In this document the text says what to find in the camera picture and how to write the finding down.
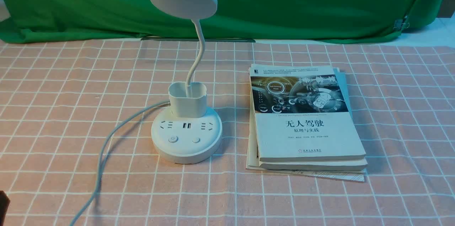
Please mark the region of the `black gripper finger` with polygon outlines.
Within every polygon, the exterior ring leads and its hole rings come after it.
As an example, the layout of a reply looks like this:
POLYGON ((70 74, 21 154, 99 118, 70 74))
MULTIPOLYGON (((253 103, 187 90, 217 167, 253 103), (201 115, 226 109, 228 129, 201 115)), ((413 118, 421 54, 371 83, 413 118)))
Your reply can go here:
POLYGON ((10 199, 7 197, 4 191, 0 191, 0 224, 4 224, 8 207, 10 205, 10 199))

